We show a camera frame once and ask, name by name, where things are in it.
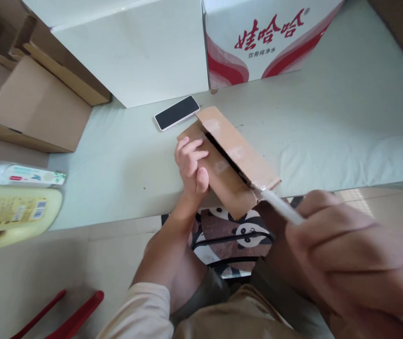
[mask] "red chair leg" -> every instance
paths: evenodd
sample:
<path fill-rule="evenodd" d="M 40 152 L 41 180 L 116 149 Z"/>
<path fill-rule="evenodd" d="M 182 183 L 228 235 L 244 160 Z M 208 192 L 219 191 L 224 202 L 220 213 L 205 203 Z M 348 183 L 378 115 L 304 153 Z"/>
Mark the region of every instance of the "red chair leg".
<path fill-rule="evenodd" d="M 47 339 L 70 339 L 72 338 L 91 313 L 104 299 L 104 292 L 97 291 L 81 308 L 79 308 L 58 330 L 46 337 Z"/>
<path fill-rule="evenodd" d="M 20 338 L 22 338 L 24 335 L 26 335 L 27 332 L 28 332 L 29 330 L 31 330 L 32 327 L 33 327 L 34 325 L 36 325 L 36 323 L 37 323 L 41 318 L 43 318 L 43 317 L 45 316 L 45 314 L 46 314 L 47 312 L 49 312 L 50 309 L 53 308 L 53 307 L 55 306 L 55 304 L 58 303 L 58 302 L 65 296 L 65 294 L 66 294 L 66 290 L 61 290 L 61 291 L 57 294 L 57 296 L 56 296 L 50 303 L 48 303 L 47 306 L 44 307 L 44 308 L 42 309 L 42 311 L 37 314 L 36 317 L 34 317 L 34 318 L 32 319 L 32 321 L 30 321 L 30 322 L 29 322 L 23 329 L 21 329 L 16 335 L 14 335 L 13 337 L 11 337 L 11 339 L 20 339 Z"/>

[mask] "yellow bottle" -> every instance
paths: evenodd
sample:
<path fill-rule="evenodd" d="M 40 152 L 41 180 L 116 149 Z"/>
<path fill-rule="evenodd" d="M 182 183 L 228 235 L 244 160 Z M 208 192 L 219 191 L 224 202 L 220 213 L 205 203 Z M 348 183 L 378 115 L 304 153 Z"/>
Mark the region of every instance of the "yellow bottle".
<path fill-rule="evenodd" d="M 55 189 L 0 186 L 0 247 L 45 232 L 62 201 L 61 192 Z"/>

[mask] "hand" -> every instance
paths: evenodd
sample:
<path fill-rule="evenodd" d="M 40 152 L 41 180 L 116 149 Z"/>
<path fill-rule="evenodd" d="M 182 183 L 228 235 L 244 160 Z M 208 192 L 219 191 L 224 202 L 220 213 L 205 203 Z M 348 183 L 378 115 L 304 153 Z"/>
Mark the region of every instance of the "hand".
<path fill-rule="evenodd" d="M 178 142 L 174 151 L 174 159 L 184 183 L 185 198 L 199 202 L 209 193 L 207 170 L 204 167 L 198 168 L 198 161 L 209 155 L 208 151 L 196 151 L 202 144 L 203 139 L 189 142 L 189 137 L 185 137 Z"/>
<path fill-rule="evenodd" d="M 326 303 L 367 337 L 403 338 L 403 236 L 327 192 L 297 211 L 307 220 L 287 240 Z"/>

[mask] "right hand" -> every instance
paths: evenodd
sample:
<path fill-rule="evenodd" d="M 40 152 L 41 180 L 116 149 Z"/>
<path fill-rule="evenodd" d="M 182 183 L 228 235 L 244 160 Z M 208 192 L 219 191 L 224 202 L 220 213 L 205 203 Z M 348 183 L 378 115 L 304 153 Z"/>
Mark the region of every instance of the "right hand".
<path fill-rule="evenodd" d="M 297 211 L 288 243 L 331 311 L 366 338 L 403 338 L 403 236 L 323 191 Z"/>

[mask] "black phone screen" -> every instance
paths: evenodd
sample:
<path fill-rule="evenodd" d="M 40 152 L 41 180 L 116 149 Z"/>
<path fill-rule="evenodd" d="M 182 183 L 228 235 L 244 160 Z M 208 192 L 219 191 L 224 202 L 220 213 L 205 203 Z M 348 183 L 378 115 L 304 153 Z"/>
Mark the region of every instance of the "black phone screen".
<path fill-rule="evenodd" d="M 160 129 L 164 130 L 199 109 L 195 99 L 190 96 L 157 114 L 156 121 Z"/>

